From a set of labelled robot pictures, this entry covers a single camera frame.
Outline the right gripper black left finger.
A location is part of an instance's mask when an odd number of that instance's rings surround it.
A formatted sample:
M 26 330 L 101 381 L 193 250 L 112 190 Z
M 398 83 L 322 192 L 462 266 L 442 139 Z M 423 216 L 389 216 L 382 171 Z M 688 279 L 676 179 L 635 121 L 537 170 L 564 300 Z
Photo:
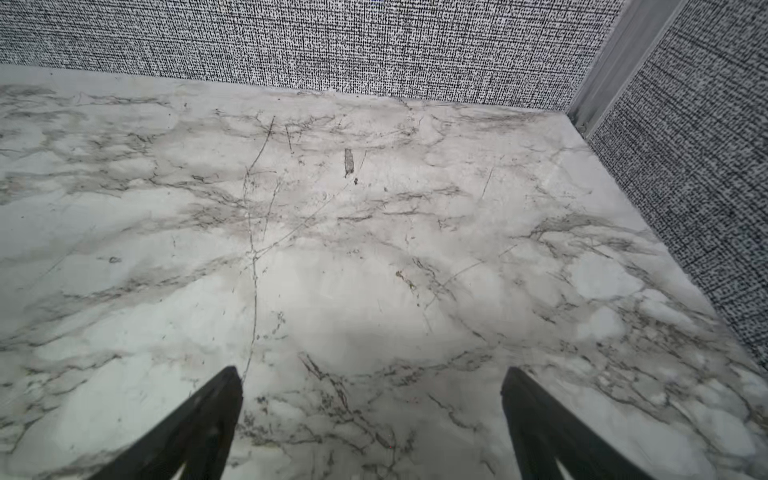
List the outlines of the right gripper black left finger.
M 219 479 L 242 404 L 237 368 L 227 366 L 92 477 Z

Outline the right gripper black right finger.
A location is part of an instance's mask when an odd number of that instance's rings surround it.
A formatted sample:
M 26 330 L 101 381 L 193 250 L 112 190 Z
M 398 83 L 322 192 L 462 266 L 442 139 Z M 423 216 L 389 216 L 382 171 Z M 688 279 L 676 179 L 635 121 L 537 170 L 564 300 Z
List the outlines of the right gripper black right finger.
M 511 367 L 502 408 L 523 479 L 648 479 L 526 372 Z

